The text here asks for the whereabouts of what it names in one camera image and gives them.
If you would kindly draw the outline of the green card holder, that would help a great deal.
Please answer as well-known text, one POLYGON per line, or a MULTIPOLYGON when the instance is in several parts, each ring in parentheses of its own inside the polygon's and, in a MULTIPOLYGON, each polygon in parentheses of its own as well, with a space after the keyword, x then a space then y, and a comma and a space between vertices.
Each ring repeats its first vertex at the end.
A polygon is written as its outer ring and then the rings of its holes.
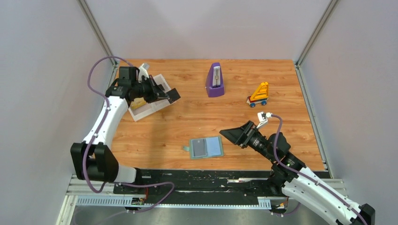
POLYGON ((203 139, 205 139, 206 146, 207 146, 207 156, 205 156, 205 157, 193 157, 191 142, 194 139, 189 140, 188 146, 183 146, 183 150, 186 152, 189 152, 191 159, 214 158, 214 157, 224 156, 222 139, 220 136, 205 137, 203 139))

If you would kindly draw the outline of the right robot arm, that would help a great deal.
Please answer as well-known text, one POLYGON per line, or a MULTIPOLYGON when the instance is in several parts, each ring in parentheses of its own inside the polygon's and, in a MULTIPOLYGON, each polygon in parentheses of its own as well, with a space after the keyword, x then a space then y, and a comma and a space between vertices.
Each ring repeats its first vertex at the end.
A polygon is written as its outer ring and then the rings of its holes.
POLYGON ((237 128, 220 131, 239 147, 250 147, 272 163, 268 189, 273 195, 285 195, 306 206, 330 225, 373 225, 375 209, 360 205, 333 189, 305 163, 290 152, 283 133, 278 129, 269 137, 248 121, 237 128))

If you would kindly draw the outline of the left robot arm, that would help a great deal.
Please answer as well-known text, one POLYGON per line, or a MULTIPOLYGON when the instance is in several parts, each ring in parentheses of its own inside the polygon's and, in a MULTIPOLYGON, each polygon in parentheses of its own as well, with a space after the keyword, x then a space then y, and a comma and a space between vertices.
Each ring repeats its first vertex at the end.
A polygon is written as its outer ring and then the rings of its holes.
POLYGON ((80 180, 126 183, 126 188, 133 194, 143 190, 140 169, 121 165, 111 151, 117 127, 135 99, 141 98, 147 104, 172 104, 180 98, 175 88, 156 82, 148 74, 147 67, 147 64, 120 67, 119 77, 105 94, 101 94, 104 105, 99 117, 82 142, 72 144, 70 149, 80 180))

